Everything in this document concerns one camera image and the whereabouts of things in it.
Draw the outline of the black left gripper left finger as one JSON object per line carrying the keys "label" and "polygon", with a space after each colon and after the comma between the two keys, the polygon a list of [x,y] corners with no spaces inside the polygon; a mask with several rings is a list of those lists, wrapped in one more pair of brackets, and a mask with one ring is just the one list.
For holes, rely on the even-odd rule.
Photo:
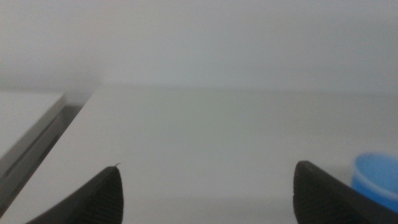
{"label": "black left gripper left finger", "polygon": [[121,174],[109,166],[28,224],[121,224],[124,195]]}

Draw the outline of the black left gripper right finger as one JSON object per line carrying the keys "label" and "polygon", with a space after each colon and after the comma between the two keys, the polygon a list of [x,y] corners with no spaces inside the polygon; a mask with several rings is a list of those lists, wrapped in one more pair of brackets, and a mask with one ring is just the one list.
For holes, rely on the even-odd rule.
{"label": "black left gripper right finger", "polygon": [[295,166],[293,192],[298,223],[397,223],[397,212],[358,193],[309,161]]}

